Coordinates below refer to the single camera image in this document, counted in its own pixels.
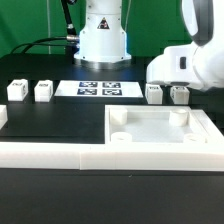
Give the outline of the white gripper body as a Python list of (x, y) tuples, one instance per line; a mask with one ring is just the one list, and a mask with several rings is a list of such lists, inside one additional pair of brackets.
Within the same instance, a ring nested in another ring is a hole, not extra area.
[(147, 66), (146, 82), (202, 89), (203, 83), (193, 68), (193, 56), (196, 49), (196, 45), (166, 47), (163, 54), (154, 58)]

